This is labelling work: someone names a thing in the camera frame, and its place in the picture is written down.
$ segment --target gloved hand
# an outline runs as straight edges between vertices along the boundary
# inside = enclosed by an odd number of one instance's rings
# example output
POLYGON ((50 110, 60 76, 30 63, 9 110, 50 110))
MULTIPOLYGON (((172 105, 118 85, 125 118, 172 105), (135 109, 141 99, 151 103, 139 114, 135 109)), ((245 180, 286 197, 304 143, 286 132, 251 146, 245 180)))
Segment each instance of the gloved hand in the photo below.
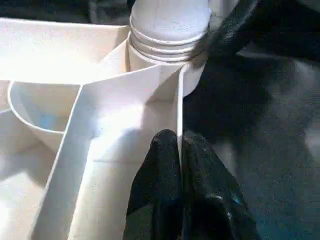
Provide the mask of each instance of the gloved hand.
POLYGON ((260 239, 239 185, 210 144, 186 132, 182 156, 183 182, 175 133, 153 138, 131 187, 123 239, 177 240, 182 232, 190 240, 260 239))
POLYGON ((260 239, 236 179, 208 141, 191 131, 183 135, 182 175, 188 239, 260 239))
POLYGON ((183 221, 183 192, 176 134, 159 132, 136 174, 123 240, 177 240, 183 221))

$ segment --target dark fabric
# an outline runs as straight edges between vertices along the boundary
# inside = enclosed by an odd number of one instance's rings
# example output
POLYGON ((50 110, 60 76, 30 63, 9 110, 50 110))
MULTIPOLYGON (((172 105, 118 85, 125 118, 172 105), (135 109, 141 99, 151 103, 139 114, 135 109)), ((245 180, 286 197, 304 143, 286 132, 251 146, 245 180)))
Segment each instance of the dark fabric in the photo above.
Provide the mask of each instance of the dark fabric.
POLYGON ((320 13, 289 1, 272 27, 254 42, 281 56, 320 62, 320 13))
POLYGON ((190 131, 183 135, 182 173, 188 239, 260 239, 236 179, 207 140, 190 131))
POLYGON ((240 0, 221 26, 209 32, 207 53, 212 57, 236 54, 282 17, 279 9, 287 1, 240 0))
POLYGON ((131 187, 124 240, 176 240, 182 232, 182 180, 177 137, 159 132, 131 187))
POLYGON ((129 8, 126 0, 88 0, 93 24, 128 25, 129 8))

